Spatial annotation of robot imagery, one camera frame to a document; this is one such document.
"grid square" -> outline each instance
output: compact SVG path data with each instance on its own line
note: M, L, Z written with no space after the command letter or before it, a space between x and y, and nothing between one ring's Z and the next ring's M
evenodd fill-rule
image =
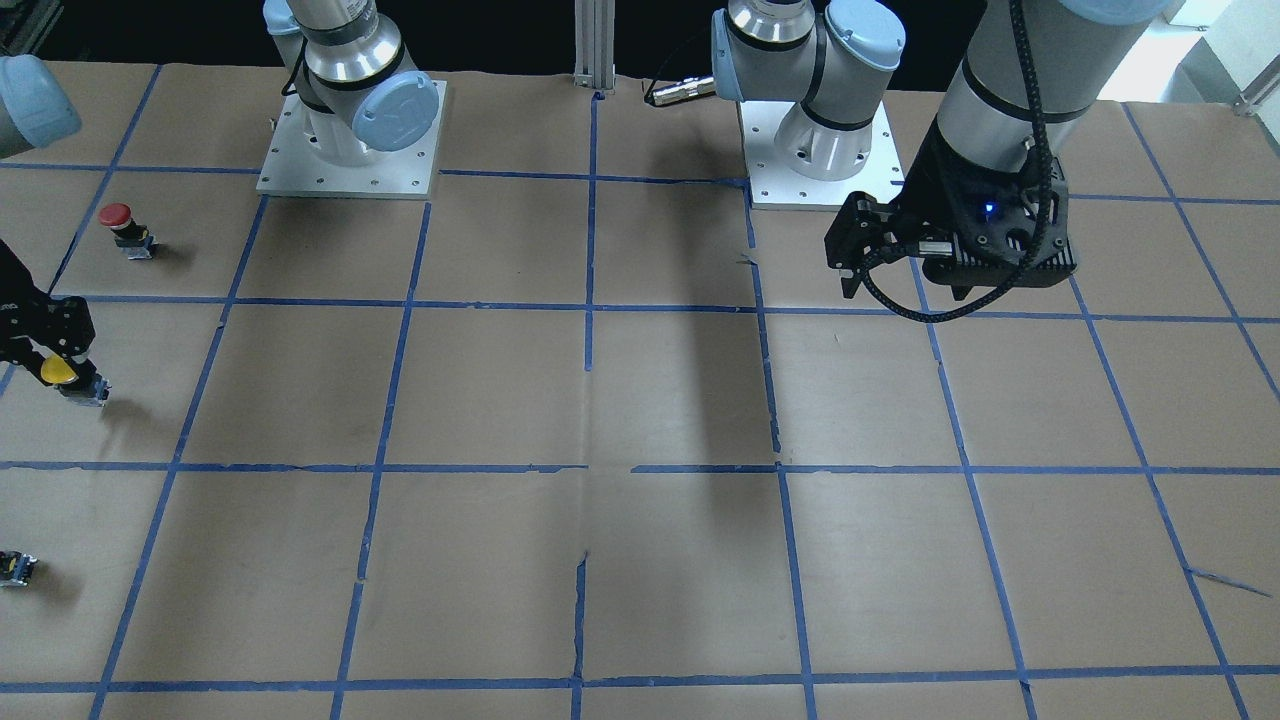
M751 210L755 250L760 265L760 291L768 307L881 309L865 288L845 300L840 277L827 266L823 238L835 213L799 210ZM876 284L890 297L915 305L911 260L876 270Z
M155 259L132 261L115 246L111 231L97 222L97 209L111 202L129 205L156 236ZM248 176L114 173L58 291L223 297L257 206Z
M1210 573L1280 593L1280 482L1271 477L1157 478L1187 561ZM1226 657L1280 665L1280 603L1197 580Z
M1280 717L1280 676L1236 675L1235 683L1251 717Z
M963 477L788 483L814 673L1014 666Z
M800 685L588 688L584 720L777 720L804 717Z
M769 354L785 462L960 462L920 325L900 318L771 315Z
M595 301L755 305L742 190L600 183Z
M1280 316L1268 258L1280 250L1280 206L1197 205L1183 209L1240 315Z
M774 475L593 470L584 676L796 673Z
M1096 314L1228 314L1171 202L1071 202L1076 282Z
M20 460L168 462L221 307L91 302L90 311L97 331L90 357L113 386L110 400L101 410L72 405L56 389L17 370L0 398L5 455Z
M1084 323L980 319L937 332L972 462L1138 464Z
M1073 193L1169 195L1119 102L1094 102L1071 129L1060 158Z
M1024 720L1018 683L818 685L824 720Z
M317 720L329 715L332 693L316 692L191 692L111 693L102 706L102 720L134 717L270 717L271 720Z
M1036 680L1036 714L1043 720L1204 720L1239 716L1225 678Z
M64 720L88 717L92 694L0 694L0 715L5 720Z
M183 459L371 462L402 311L237 306Z
M567 676L584 477L383 475L351 678Z
M897 145L897 159L902 163L902 174L915 163L924 136L942 106L941 92L905 92L890 90L884 94L884 113L888 127L893 131L893 143ZM892 197L879 197L888 202Z
M772 462L754 316L596 313L589 460Z
M47 290L104 173L0 167L0 238Z
M273 197L241 297L404 300L422 202Z
M342 716L346 720L564 720L570 716L570 691L347 691Z
M120 161L261 168L288 76L284 68L164 65Z
M333 679L367 497L369 475L178 475L115 679Z
M1102 323L1098 332L1152 465L1280 465L1280 405L1238 328Z
M746 177L736 102L709 97L653 108L644 101L649 81L618 77L614 92L596 105L600 174Z
M1147 480L982 475L1029 667L1217 662Z
M102 676L161 484L163 473L0 470L0 542L40 559L31 585L4 594L0 682Z
M1256 119L1215 104L1129 109L1179 197L1280 199L1280 159Z
M582 302L588 188L585 181L440 176L419 300Z
M387 459L581 464L586 383L580 313L417 309Z
M430 74L449 83L440 169L590 172L593 91L570 76Z
M155 65L46 61L81 117L81 129L49 147L23 152L14 161L106 165L142 101Z

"white wall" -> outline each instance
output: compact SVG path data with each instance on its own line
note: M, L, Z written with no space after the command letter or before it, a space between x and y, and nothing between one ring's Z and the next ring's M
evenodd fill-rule
M1280 1L1235 0L1204 33L1204 42L1243 88L1280 55ZM1280 92L1271 95L1258 117L1280 138Z

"black cable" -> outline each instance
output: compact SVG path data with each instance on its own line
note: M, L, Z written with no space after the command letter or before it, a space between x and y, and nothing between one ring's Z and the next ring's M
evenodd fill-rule
M915 320L918 323L946 323L948 320L964 318L965 315L991 305L996 300L1004 297L1005 293L1012 290L1012 287L1023 279L1027 270L1036 264L1036 258L1039 255L1041 246L1044 243L1044 233L1048 231L1050 206L1052 205L1053 152L1051 152L1048 147L1048 131L1044 127L1044 108L1041 102L1039 79L1036 76L1036 63L1032 58L1030 40L1027 33L1027 17L1023 14L1023 0L1009 0L1009 15L1014 26L1014 46L1018 49L1018 64L1023 72L1023 85L1027 87L1027 105L1032 114L1032 140L1036 143L1033 151L1036 154L1037 170L1039 170L1039 206L1036 210L1036 232L1032 234L1030 245L1023 250L1023 258L1018 261L1018 266L1009 274L1009 277L1005 278L1004 282L978 300L946 313L920 313L918 310L911 310L899 305L884 295L884 291L872 282L870 270L884 264L888 258L883 258L876 252L869 254L854 272L860 275L859 279L867 286L867 291L872 293L872 297L878 300L884 307L888 307L893 313L909 320ZM905 256L905 251L900 250L896 254L891 254L891 258L892 255Z
M644 91L644 101L645 102L648 102L649 105L653 105L653 102L654 102L654 100L653 100L653 90L654 90L654 87L658 86L658 79L662 78L662 70L667 69L667 64L669 64L671 60L675 59L675 56L677 54L680 54L681 50L684 50L685 47L687 47L690 42L698 40L699 37L703 36L703 33L708 32L709 29L710 29L710 24L708 24L705 28L698 31L696 33L689 36L689 40L686 40L686 41L681 42L680 45L677 45L676 49L672 50L669 55L667 55L667 59L663 60L660 65L658 65L658 72L653 74L653 79L649 82L649 87L645 88L645 91Z
M298 86L293 85L298 79L298 70L302 69L302 61L307 56L307 38L302 37L302 46L298 47L298 59L293 61L293 72L289 73L289 79L284 82L284 87L280 88L280 96L288 97L291 95L298 94Z

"blue tape grid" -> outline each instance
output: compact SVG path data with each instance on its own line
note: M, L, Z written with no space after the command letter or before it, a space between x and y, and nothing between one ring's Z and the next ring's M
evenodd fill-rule
M173 459L169 462L168 473L165 474L164 484L160 489L160 498L156 501L156 509L151 518L151 525L147 529L146 541L142 544L142 556L138 559L138 568L133 575L133 583L129 585L129 594L124 602L124 610L120 614L120 621L115 630L115 639L111 642L111 650L106 657L106 665L102 667L102 679L99 682L97 691L93 694L93 706L90 710L90 720L97 720L102 714L102 703L106 702L108 688L111 685L111 676L115 673L115 664L120 659L120 650L124 647L124 637L129 630L129 620L133 618L133 609L137 606L138 594L142 591L142 580L146 578L147 566L151 561L151 552L155 550L156 537L160 533L160 521L164 519L165 506L169 502L169 495L173 491L174 479L178 477L178 466L182 462L182 454L187 448L187 439L191 436L191 428L196 421L196 413L200 410L200 401L204 397L205 387L209 384L209 375L214 368L214 359L218 356L218 348L223 342L223 333L225 332L227 320L230 316L232 307L236 306L233 300L236 299L236 292L239 290L241 281L244 277L244 268L248 266L250 254L253 251L253 241L257 238L259 227L262 223L262 214L266 211L268 199L262 197L257 205L257 213L253 215L253 224L250 228L248 238L244 241L244 250L241 252L239 264L236 266L236 275L232 279L232 287L227 291L227 302L223 304L223 313L218 323L218 328L214 329L212 341L209 343L209 352L205 355L204 368L200 370L200 379L196 382L196 391L192 395L191 404L187 406L187 416L182 424L182 432L178 434L178 445L174 447Z
M42 164L42 163L0 163L0 168L23 168L23 169L68 169L68 170L96 170L104 172L105 177L100 183L97 195L93 199L92 205L86 211L81 227L77 234L73 237L70 246L63 259L63 263L55 275L56 279L60 278L61 273L65 270L70 256L74 252L79 237L83 234L88 220L92 218L92 213L96 205L100 202L102 193L105 192L106 184L111 174L116 172L152 172L152 173L225 173L225 174L256 174L259 170L256 168L184 168L184 167L129 167L120 165L119 159L123 155L125 145L132 136L141 113L146 105L147 99L155 86L159 77L161 67L157 67L147 85L143 97L129 123L125 136L116 149L116 152L111 160L110 165L74 165L74 164ZM1079 287L1073 282L1073 291L1075 292L1078 304L1080 305L1080 313L1001 313L1001 311L986 311L979 313L978 316L984 318L1016 318L1016 319L1053 319L1053 320L1084 320L1091 331L1096 348L1100 355L1100 360L1103 364L1103 369L1111 383L1112 392L1115 393L1116 401L1120 405L1121 414L1126 421L1130 437L1138 451L1140 466L984 466L984 465L972 465L968 461L966 454L964 451L963 436L959 428L959 419L955 410L955 404L951 398L948 382L946 378L946 369L941 360L941 348L937 342L936 333L929 328L931 345L933 346L934 354L940 360L940 382L942 383L943 392L947 400L948 414L951 415L952 428L957 439L957 448L961 456L960 465L924 465L924 466L818 466L818 465L783 465L776 462L774 465L643 465L634 469L635 473L776 473L780 483L780 495L783 510L783 525L787 539L787 553L788 564L791 571L792 594L796 611L796 625L797 637L800 643L800 660L801 660L801 673L795 674L782 674L782 675L751 675L751 676L732 676L732 675L699 675L699 676L627 676L627 678L607 678L596 680L584 680L582 678L582 626L585 618L585 592L586 592L586 559L582 560L577 571L577 603L575 607L575 667L572 675L568 678L516 678L516 679L388 679L388 680L349 680L347 679L347 670L349 669L349 655L355 646L355 629L358 619L360 598L361 598L361 584L357 582L353 587L352 593L352 606L348 612L348 626L344 637L343 656L340 662L339 676L333 682L278 682L278 683L257 683L247 680L225 680L225 682L114 682L111 680L111 674L114 673L115 662L119 659L120 648L123 647L123 641L128 630L128 623L132 616L133 607L136 606L138 592L141 589L141 583L146 574L147 562L150 560L151 551L154 550L155 539L159 532L160 521L164 515L165 503L168 501L169 493L173 487L173 480L179 471L239 471L239 473L279 473L279 471L314 471L314 473L349 473L349 471L371 471L374 473L374 479L370 488L370 509L369 518L366 521L366 530L361 543L361 559L360 559L360 578L365 577L367 570L369 551L371 547L372 529L376 519L376 506L378 496L380 488L380 479L387 473L556 473L568 468L582 468L581 465L394 465L385 462L385 446L387 438L389 437L390 423L394 414L394 401L398 389L399 372L403 363L403 351L407 342L407 333L410 329L410 319L412 310L415 307L453 307L453 309L498 309L498 310L564 310L564 311L585 311L588 316L588 345L585 350L585 366L590 369L591 360L591 316L595 311L644 311L644 313L755 313L759 323L760 333L760 346L762 346L762 360L764 363L764 378L767 383L767 396L771 413L771 430L774 442L774 450L780 447L778 427L777 427L777 409L773 398L773 384L772 384L772 368L769 363L768 354L768 337L767 337L767 315L777 314L831 314L831 315L886 315L884 310L860 310L860 309L824 309L824 307L767 307L763 302L763 296L760 291L760 274L759 268L753 265L753 283L755 290L755 307L732 307L732 306L643 306L643 305L595 305L594 304L594 215L595 215L595 187L599 182L639 182L639 183L657 183L657 184L680 184L680 183L713 183L713 184L727 184L741 187L746 191L746 183L737 178L723 178L723 179L669 179L669 178L641 178L641 177L623 177L623 176L603 176L598 173L596 168L596 136L598 136L598 109L596 104L603 97L594 96L591 101L591 168L590 173L586 176L581 174L562 174L562 173L504 173L504 172L484 172L484 170L443 170L443 174L457 174L457 176L480 176L480 177L520 177L520 178L547 178L547 179L579 179L588 181L591 184L590 191L590 204L589 204L589 261L588 261L588 288L586 288L586 302L582 305L575 304L516 304L516 302L438 302L438 301L415 301L413 300L413 287L411 286L404 301L393 300L325 300L325 299L241 299L237 296L239 281L243 277L243 270L247 265L250 252L252 250L252 243L257 233L257 228L261 222L262 213L265 211L266 200L264 199L259 206L252 231L248 240L246 241L244 251L242 252L239 265L237 268L236 278L233 286L225 297L147 297L147 296L102 296L91 297L95 302L192 302L192 304L221 304L223 305L223 320L229 316L230 309L234 305L316 305L316 306L381 306L381 307L403 307L403 318L401 325L401 337L397 345L396 364L393 366L392 382L388 389L388 405L384 414L383 433L379 438L379 454L378 460L374 465L310 465L310 466L296 466L296 465L274 465L274 464L187 464L180 461L182 451L186 446L187 437L191 430L191 425L198 410L198 404L204 393L204 388L207 383L210 370L212 368L214 359L216 356L218 347L220 346L223 329L219 328L210 345L210 351L206 356L206 363L202 369L200 380L197 382L195 395L192 397L192 404L188 407L187 419L184 421L183 432L179 436L178 447L174 451L174 457L170 462L42 462L42 461L0 461L0 469L8 468L29 468L37 470L56 470L68 468L83 468L91 470L101 471L137 471L137 470L165 470L166 479L161 489L160 498L157 500L156 511L152 516L151 527L148 528L147 539L143 544L143 552L140 559L138 569L134 575L133 584L131 585L129 596L125 603L125 609L122 612L120 624L118 626L116 637L111 646L111 652L108 659L108 664L104 667L102 679L97 683L0 683L0 693L50 693L50 692L65 692L65 693L93 693L95 702L90 717L96 719L102 707L102 702L108 693L128 693L128 692L202 692L202 691L221 691L221 692L332 692L334 693L333 703L333 717L340 716L340 706L343 693L347 691L379 691L379 689L538 689L538 688L567 688L573 693L572 702L572 717L579 720L581 716L581 691L582 688L616 688L616 687L708 687L708 685L767 685L767 684L801 684L805 688L806 698L806 711L810 719L817 717L817 706L813 694L813 687L819 684L850 684L850 683L940 683L940 682L997 682L997 680L1018 680L1020 682L1024 691L1024 700L1028 706L1028 715L1034 717L1034 703L1030 697L1030 680L1037 679L1059 679L1059 678L1117 678L1117 676L1224 676L1233 693L1233 698L1236 702L1236 707L1240 712L1242 719L1248 719L1248 711L1243 705L1243 698L1240 697L1239 689L1235 684L1234 678L1238 675L1280 675L1280 666L1276 665L1230 665L1225 657L1221 643L1216 635L1212 621L1208 616L1208 610L1204 606L1203 598L1199 594L1198 585L1196 584L1192 573L1187 570L1189 565L1185 561L1180 542L1178 541L1176 530L1174 529L1172 521L1167 514L1167 509L1160 495L1160 488L1156 482L1156 477L1164 474L1202 474L1202 475L1236 475L1236 474L1252 474L1252 475L1280 475L1280 469L1277 468L1179 468L1179 466L1152 466L1148 464L1144 452L1142 451L1140 441L1137 436L1137 430L1133 425L1132 416L1128 413L1128 407L1124 404L1123 395L1120 392L1119 384L1115 379L1115 374L1111 370L1110 361L1106 357L1106 352L1102 347L1101 338L1097 334L1096 320L1114 320L1114 322L1152 322L1152 323L1231 323L1238 325L1242 334L1248 343L1254 360L1258 363L1260 369L1265 374L1271 389L1280 398L1280 392L1276 389L1276 383L1271 375L1268 368L1258 354L1256 346L1253 345L1252 337L1248 334L1247 325L1251 324L1280 324L1280 318L1249 318L1240 316L1235 310L1234 304L1228 296L1225 286L1221 283L1216 270L1213 269L1208 255L1204 252L1203 246L1199 242L1194 228L1190 225L1183 205L1185 204L1212 204L1212 205L1266 205L1276 206L1280 205L1280 200L1226 200L1226 199L1203 199L1203 197L1178 197L1169 181L1161 169L1158 161L1156 160L1149 143L1146 137L1142 136L1142 131L1133 118L1132 111L1125 106L1125 113L1133 126L1134 132L1139 136L1148 158L1151 159L1157 174L1160 174L1162 183L1165 184L1167 196L1166 197L1147 197L1147 196L1121 196L1121 195L1078 195L1074 197L1083 200L1106 200L1106 201L1139 201L1139 202L1171 202L1178 208L1179 214L1187 227L1187 231L1197 247L1207 270L1215 281L1215 286L1224 299L1224 304L1228 307L1230 316L1172 316L1172 315L1094 315L1088 311L1084 304L1084 299L1079 291ZM744 193L746 202L746 222L749 233L749 246L755 246L754 229L750 222L750 195ZM422 254L426 242L426 225L429 222L430 208L428 208L424 214L422 234L419 241L419 250L415 258L415 272L412 274L411 283L416 283L419 275L419 269L422 261ZM920 295L922 302L923 296L923 282L919 277L918 268L914 269L916 290ZM13 368L8 368L3 377L0 377L0 397L3 397L4 389L6 388L10 378L13 375ZM941 673L854 673L854 674L814 674L812 671L812 664L809 660L808 651L808 630L804 619L804 601L803 601L803 588L800 585L800 573L799 561L796 557L795 547L795 530L794 521L791 518L790 507L790 489L787 486L788 474L800 473L846 473L846 474L877 474L877 473L951 473L951 474L964 474L966 482L970 487L970 496L974 501L975 514L978 516L979 525L982 528L983 539L988 550L988 560L992 564L992 573L995 582L997 584L998 594L1001 596L1002 610L1006 616L1006 625L1010 633L1010 643L1014 648L1015 665L1014 670L972 670L972 671L941 671ZM991 544L989 532L986 527L984 514L980 506L980 497L977 495L977 488L973 477L979 473L1002 473L1002 474L1143 474L1147 477L1152 493L1157 501L1157 506L1161 511L1161 516L1165 521L1166 530L1169 532L1170 541L1174 544L1175 552L1178 553L1179 561L1183 564L1187 571L1187 583L1190 589L1193 598L1196 600L1197 609L1201 611L1202 620L1206 625L1206 632L1210 634L1211 642L1213 643L1215 652L1219 656L1219 664L1203 665L1203 666L1132 666L1132 667L1075 667L1075 669L1028 669L1021 660L1020 648L1016 637L1016 628L1012 621L1011 611L1009 610L1007 597L1004 589L1004 583L1000 577L998 562L995 556L993 544Z
M337 687L333 692L333 705L329 717L339 720L342 717L342 703L346 697L348 674L351 671L351 653L356 647L356 626L360 620L360 607L365 597L365 579L369 577L369 553L374 544L374 525L378 521L378 500L381 495L383 468L387 464L387 443L392 434L392 421L396 416L396 398L399 395L399 378L404 366L404 347L408 343L408 333L413 320L413 296L417 293L419 274L422 269L422 256L426 252L426 236L431 224L431 205L422 210L422 225L419 229L417 249L413 254L413 272L410 273L408 290L404 292L402 302L404 310L401 315L399 336L396 340L396 359L392 363L392 377L387 389L387 409L383 411L383 428L378 436L378 454L374 460L374 475L369 486L369 516L365 520L365 532L360 542L360 561L356 566L356 582L351 589L351 607L347 612L347 630L342 641L342 657L338 661Z
M919 263L911 261L911 278L915 281L915 295L920 301L920 307L928 313L929 300L924 292L924 277L920 273ZM933 359L938 363L938 382L942 386L942 398L946 401L947 416L951 420L951 433L955 436L956 452L960 455L960 468L964 471L965 484L969 488L969 501L973 503L973 514L978 521L978 530L982 534L982 544L987 552L987 564L991 566L991 578L996 585L996 597L1000 600L1000 611L1005 618L1005 629L1009 633L1009 647L1014 657L1014 669L1018 684L1023 692L1023 705L1027 707L1027 717L1037 720L1036 698L1032 696L1030 675L1027 673L1027 661L1023 659L1023 644L1018 637L1018 624L1014 621L1014 609L1009 602L1009 591L1005 588L1005 577L1000 570L1000 559L996 556L996 543L991 537L991 528L987 524L987 511L982 505L982 495L978 492L978 480L973 466L969 462L969 451L965 450L964 432L960 429L960 414L956 411L955 396L951 393L951 382L947 379L946 363L942 357L942 346L938 343L937 327L924 325L929 336L929 346L933 348Z

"yellow button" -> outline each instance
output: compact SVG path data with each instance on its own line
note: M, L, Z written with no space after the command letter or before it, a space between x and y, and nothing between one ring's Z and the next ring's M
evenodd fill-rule
M49 384L61 386L74 380L77 377L76 370L67 364L67 360L56 355L50 355L45 357L45 363L40 365L40 377Z

